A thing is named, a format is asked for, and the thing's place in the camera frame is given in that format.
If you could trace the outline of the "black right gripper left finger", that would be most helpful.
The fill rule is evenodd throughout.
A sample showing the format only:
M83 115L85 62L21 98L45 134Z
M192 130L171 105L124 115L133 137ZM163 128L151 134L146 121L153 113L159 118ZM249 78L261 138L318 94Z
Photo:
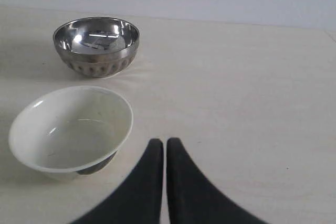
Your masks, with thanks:
M153 138L119 187L73 223L159 223L163 165L163 143Z

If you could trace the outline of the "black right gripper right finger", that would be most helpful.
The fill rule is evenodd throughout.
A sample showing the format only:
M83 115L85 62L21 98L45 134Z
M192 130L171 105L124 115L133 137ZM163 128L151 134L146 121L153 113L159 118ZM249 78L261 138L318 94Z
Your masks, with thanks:
M177 137L167 141L166 193L170 223L265 223L218 190Z

